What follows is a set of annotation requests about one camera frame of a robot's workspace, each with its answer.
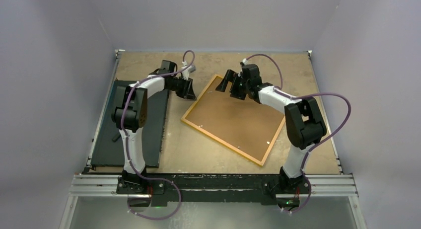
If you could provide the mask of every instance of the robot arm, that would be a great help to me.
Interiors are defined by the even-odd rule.
[[[112,114],[112,120],[116,123],[117,128],[121,134],[123,142],[128,140],[128,150],[132,160],[133,165],[135,166],[138,172],[143,172],[145,169],[145,161],[143,159],[142,151],[142,130],[146,123],[147,118],[147,99],[153,96],[155,93],[160,92],[164,89],[172,90],[176,92],[176,95],[185,98],[185,99],[196,99],[196,96],[193,92],[193,80],[188,78],[188,75],[184,74],[181,77],[175,76],[157,76],[151,78],[152,75],[161,75],[173,73],[176,64],[170,61],[162,61],[161,68],[152,72],[148,77],[150,79],[144,81],[141,84],[130,84],[127,87],[118,87],[116,91],[116,97],[114,99],[115,110]],[[190,66],[187,70],[183,72],[193,72],[195,70],[194,66]],[[124,119],[124,127],[127,131],[126,133],[121,129],[121,118],[123,111],[126,105],[126,101],[129,95],[129,92],[133,87],[136,87],[129,106],[126,111]],[[138,177],[136,177],[135,171],[132,169],[128,162],[127,156],[127,145],[124,146],[124,157],[125,164],[123,169],[123,177],[126,181],[137,183]]]
[[[239,74],[228,70],[216,90],[225,91],[228,82],[232,82],[231,97],[244,100],[247,95],[285,115],[286,132],[291,147],[280,173],[285,180],[299,179],[302,175],[301,169],[307,161],[307,152],[326,135],[326,125],[316,100],[313,97],[298,99],[276,89],[270,83],[262,83],[259,68],[255,64],[242,65]]]

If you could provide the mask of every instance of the wooden platform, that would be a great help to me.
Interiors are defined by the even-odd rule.
[[[227,69],[240,71],[239,62],[253,53],[196,53],[196,71],[191,74],[193,88],[198,95],[215,74],[224,75]],[[170,60],[180,65],[183,53],[130,53],[122,55],[116,77],[119,80],[145,78]],[[317,91],[317,86],[306,53],[270,54],[279,64],[284,77],[283,90],[293,95],[305,95]],[[280,78],[274,65],[263,57],[250,60],[259,66],[263,82],[279,85]],[[171,93],[167,110],[165,133],[160,166],[148,169],[153,172],[189,173],[279,173],[289,151],[285,127],[281,130],[274,147],[263,167],[227,150],[220,143],[204,136],[181,122],[181,117],[193,103]],[[312,153],[306,172],[311,174],[338,174],[339,169],[331,141],[327,141]]]

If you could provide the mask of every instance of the black joint motor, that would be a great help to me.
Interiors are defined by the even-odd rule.
[[[121,118],[123,116],[124,107],[126,106],[127,98],[132,87],[118,86],[114,98],[114,112],[111,114],[111,119],[118,129],[121,130]],[[147,117],[147,89],[136,88],[133,92],[129,106],[127,107],[126,115],[124,117],[124,128],[136,132],[138,128],[146,124]]]
[[[326,135],[326,125],[314,97],[285,106],[286,132],[291,144],[305,149],[311,144],[317,144]]]
[[[168,60],[162,60],[161,67],[151,72],[150,75],[169,74],[175,71],[177,64]]]

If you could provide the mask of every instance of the metal bracket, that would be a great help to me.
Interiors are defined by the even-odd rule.
[[[124,49],[115,49],[114,51],[116,52],[116,59],[119,59],[119,58],[121,58],[121,54],[123,52],[125,52],[126,50],[124,50]]]
[[[160,195],[164,193],[165,187],[168,187],[165,182],[160,181],[149,181],[145,182],[143,185],[134,184],[125,182],[123,177],[118,177],[118,185],[117,185],[117,194],[138,194],[138,193],[148,193],[148,188],[150,188],[154,195]]]

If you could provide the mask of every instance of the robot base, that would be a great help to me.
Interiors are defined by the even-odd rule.
[[[141,175],[147,177],[146,168]],[[140,178],[136,174],[127,173],[123,170],[120,177],[118,177],[117,194],[163,194],[164,184],[159,181],[148,181]]]

